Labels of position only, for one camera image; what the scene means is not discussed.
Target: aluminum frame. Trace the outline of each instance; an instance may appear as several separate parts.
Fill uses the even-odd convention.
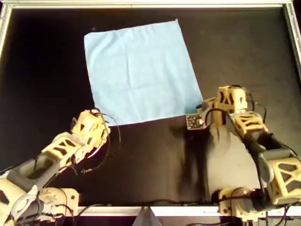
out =
[[[0,15],[0,59],[13,9],[32,8],[274,8],[282,7],[290,33],[301,82],[301,35],[292,0],[2,0]],[[141,207],[91,207],[83,216],[137,216]],[[219,217],[216,206],[154,206],[156,216]],[[270,217],[280,217],[284,209],[271,210]],[[301,216],[301,207],[291,207],[287,216]]]

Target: gray plastic part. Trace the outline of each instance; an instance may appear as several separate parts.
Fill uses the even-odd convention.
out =
[[[43,153],[37,159],[30,159],[21,165],[13,168],[7,179],[28,192],[34,185],[38,189],[43,186],[59,171],[59,161],[56,157]]]

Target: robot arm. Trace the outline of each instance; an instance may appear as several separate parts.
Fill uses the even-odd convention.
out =
[[[301,162],[296,153],[278,141],[269,132],[261,116],[247,111],[247,91],[240,86],[218,88],[218,97],[205,100],[198,109],[198,124],[192,121],[188,129],[200,129],[210,124],[219,127],[231,120],[236,135],[245,144],[258,171],[261,190],[253,188],[226,188],[219,198],[231,196],[254,196],[254,199],[237,199],[220,203],[220,212],[242,218],[243,221],[264,217],[265,211],[292,205],[301,200]],[[261,179],[267,186],[263,187]]]
[[[62,203],[76,214],[79,194],[74,189],[46,187],[67,167],[92,157],[106,143],[110,128],[94,109],[83,111],[71,132],[57,135],[36,159],[0,176],[0,225],[70,215]]]

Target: black cable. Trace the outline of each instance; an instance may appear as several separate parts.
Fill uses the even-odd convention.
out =
[[[287,222],[286,215],[287,215],[288,210],[290,209],[290,207],[292,207],[298,203],[299,202],[294,202],[294,203],[289,204],[287,207],[285,207],[285,211],[284,211],[284,214],[283,214],[281,220],[277,224],[275,224],[275,226],[279,226],[283,221],[285,221],[285,224],[284,224],[284,226],[285,226],[286,222]]]
[[[254,101],[254,98],[253,98],[253,96],[252,96],[252,94],[251,94],[251,92],[249,90],[247,90],[246,92],[249,95],[249,97],[251,98],[250,102],[252,104],[252,111],[255,111],[255,101]]]
[[[72,210],[69,206],[67,206],[67,204],[58,204],[58,205],[55,205],[55,206],[57,206],[57,207],[59,207],[59,206],[64,206],[65,208],[67,208],[67,209],[69,210],[70,214],[71,214],[73,225],[75,225],[75,219],[74,219],[73,210]]]
[[[258,102],[255,102],[255,104],[259,105],[260,107],[262,107],[264,109],[262,122],[265,123],[265,119],[267,118],[267,113],[268,113],[267,108]]]
[[[79,220],[79,217],[87,210],[89,209],[90,207],[94,207],[94,206],[104,206],[103,204],[93,204],[93,205],[89,205],[89,206],[86,206],[85,208],[83,208],[81,210],[81,212],[78,213],[78,215],[76,216],[76,219],[74,221],[74,226],[76,226],[78,220]]]
[[[225,223],[211,223],[211,224],[207,224],[207,223],[191,223],[191,224],[187,224],[186,226],[223,226],[223,225],[228,225],[228,224],[232,224],[232,222],[225,222]]]
[[[65,169],[65,168],[73,169],[75,175],[76,175],[76,176],[78,175],[76,169],[75,169],[72,165],[69,165],[69,166],[63,166],[63,167],[61,167],[61,168],[59,169],[59,171],[61,171],[62,169]]]
[[[76,172],[76,169],[75,169],[72,165],[70,165],[70,166],[63,166],[63,167],[61,167],[58,171],[61,171],[61,170],[64,169],[64,168],[71,168],[71,169],[74,170],[75,175],[76,175],[76,176],[78,175],[77,172]],[[53,175],[52,178],[51,178],[51,179],[43,186],[43,188],[47,187],[47,186],[50,184],[50,182],[52,182],[52,181],[57,177],[57,175],[59,175],[59,173]]]
[[[62,225],[64,225],[64,222],[65,222],[65,220],[66,220],[66,215],[67,215],[67,209],[69,210],[69,212],[70,212],[70,214],[71,214],[71,216],[72,216],[72,222],[73,222],[73,225],[75,225],[75,219],[74,219],[74,214],[73,214],[73,210],[68,206],[68,198],[67,198],[67,194],[66,194],[66,192],[64,192],[64,190],[63,189],[61,189],[61,188],[59,188],[63,193],[64,193],[64,195],[65,195],[65,198],[66,198],[66,204],[58,204],[58,205],[55,205],[55,206],[64,206],[65,207],[65,215],[64,215],[64,220],[63,220],[63,223],[62,223]]]
[[[262,105],[262,104],[260,104],[260,103],[258,103],[258,102],[254,102],[256,105],[259,105],[260,107],[262,107],[263,108],[263,110],[264,110],[264,113],[263,113],[263,118],[262,118],[262,122],[263,123],[265,123],[265,120],[266,120],[266,118],[267,118],[267,108],[264,106],[264,105]]]
[[[235,200],[235,199],[251,199],[251,200],[255,200],[257,199],[256,197],[251,197],[251,196],[230,196],[230,197],[226,197],[226,198],[222,198],[219,199],[217,201],[217,203],[223,202],[223,201],[228,201],[228,200]]]
[[[102,119],[103,119],[103,114],[101,112],[99,112],[98,114],[100,114]],[[91,172],[91,171],[94,171],[94,170],[100,168],[102,166],[102,164],[105,162],[105,160],[107,159],[109,151],[110,151],[110,147],[111,147],[111,140],[110,140],[109,131],[108,131],[108,127],[107,127],[106,123],[104,123],[104,130],[105,130],[105,132],[107,133],[107,136],[108,136],[108,148],[107,148],[107,151],[105,153],[105,156],[104,156],[103,160],[96,167],[92,167],[92,168],[89,168],[89,169],[83,169],[81,171],[81,173],[85,174],[85,173],[88,173],[88,172]]]
[[[268,212],[265,212],[265,226],[269,226],[269,216],[268,216]]]
[[[237,128],[237,126],[235,125],[234,121],[232,120],[230,114],[229,114],[227,111],[223,110],[223,109],[220,109],[220,108],[212,108],[212,109],[210,109],[210,110],[206,113],[206,116],[205,116],[205,125],[207,125],[207,121],[208,121],[208,116],[209,116],[209,114],[210,114],[211,112],[216,112],[216,111],[221,112],[223,115],[225,115],[225,116],[227,116],[227,117],[229,118],[229,120],[230,120],[230,122],[232,123],[232,125],[234,126],[234,129],[235,129],[237,135],[239,136],[240,140],[243,141],[244,139],[243,139],[243,137],[240,135],[240,133],[239,133],[239,131],[238,131],[238,128]]]
[[[116,123],[117,129],[118,129],[119,149],[120,149],[120,146],[121,146],[121,132],[120,132],[119,125],[118,125],[117,121],[116,121],[113,117],[109,116],[108,114],[104,114],[104,113],[103,113],[103,115],[106,115],[106,116],[108,116],[109,118],[113,119],[114,122]]]

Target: blue towel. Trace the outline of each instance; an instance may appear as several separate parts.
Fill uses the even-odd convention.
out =
[[[202,102],[177,20],[89,33],[85,52],[95,106],[118,125],[195,113]]]

